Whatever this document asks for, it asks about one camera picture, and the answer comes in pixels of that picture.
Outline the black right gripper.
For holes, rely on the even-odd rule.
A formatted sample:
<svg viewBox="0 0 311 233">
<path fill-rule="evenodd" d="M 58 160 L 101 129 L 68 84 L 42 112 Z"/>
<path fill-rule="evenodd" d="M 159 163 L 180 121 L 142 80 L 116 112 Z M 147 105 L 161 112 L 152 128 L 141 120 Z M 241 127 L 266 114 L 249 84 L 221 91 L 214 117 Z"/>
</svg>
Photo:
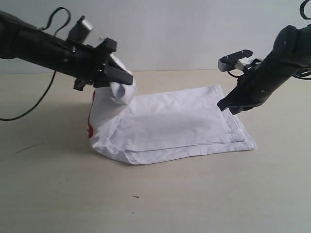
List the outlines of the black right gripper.
<svg viewBox="0 0 311 233">
<path fill-rule="evenodd" d="M 251 110 L 267 101 L 277 89 L 277 66 L 258 65 L 238 79 L 237 86 L 217 106 L 232 115 Z"/>
</svg>

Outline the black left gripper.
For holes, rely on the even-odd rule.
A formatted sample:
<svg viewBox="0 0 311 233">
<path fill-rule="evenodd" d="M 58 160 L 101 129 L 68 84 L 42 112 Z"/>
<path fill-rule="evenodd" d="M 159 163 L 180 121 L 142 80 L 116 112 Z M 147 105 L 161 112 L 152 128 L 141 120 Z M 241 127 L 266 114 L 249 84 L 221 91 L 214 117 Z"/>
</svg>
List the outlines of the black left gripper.
<svg viewBox="0 0 311 233">
<path fill-rule="evenodd" d="M 118 57 L 110 55 L 116 50 L 117 42 L 108 37 L 93 48 L 91 65 L 86 77 L 84 79 L 76 78 L 73 89 L 83 91 L 86 85 L 91 85 L 94 88 L 107 87 L 109 82 L 132 85 L 134 78 L 131 71 Z"/>
</svg>

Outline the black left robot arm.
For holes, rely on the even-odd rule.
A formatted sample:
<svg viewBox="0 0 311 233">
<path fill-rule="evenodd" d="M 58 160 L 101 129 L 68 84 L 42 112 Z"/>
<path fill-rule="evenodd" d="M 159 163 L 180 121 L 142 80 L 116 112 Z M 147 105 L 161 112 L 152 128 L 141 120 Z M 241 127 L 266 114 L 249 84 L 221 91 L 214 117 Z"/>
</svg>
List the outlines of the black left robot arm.
<svg viewBox="0 0 311 233">
<path fill-rule="evenodd" d="M 95 88 L 110 83 L 132 85 L 133 75 L 112 59 L 117 42 L 106 38 L 97 47 L 84 41 L 93 26 L 80 17 L 66 40 L 45 33 L 6 12 L 0 13 L 0 57 L 21 59 L 75 78 L 73 88 Z"/>
</svg>

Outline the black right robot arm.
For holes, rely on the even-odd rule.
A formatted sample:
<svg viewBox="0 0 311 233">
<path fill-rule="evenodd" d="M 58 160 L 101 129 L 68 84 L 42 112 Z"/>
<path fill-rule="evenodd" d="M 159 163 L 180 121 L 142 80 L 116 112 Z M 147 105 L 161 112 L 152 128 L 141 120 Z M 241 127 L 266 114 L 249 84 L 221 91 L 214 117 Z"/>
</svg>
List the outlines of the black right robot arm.
<svg viewBox="0 0 311 233">
<path fill-rule="evenodd" d="M 221 111 L 234 115 L 263 105 L 299 70 L 311 67 L 311 26 L 286 26 L 277 35 L 271 52 L 237 80 L 236 87 L 220 100 Z"/>
</svg>

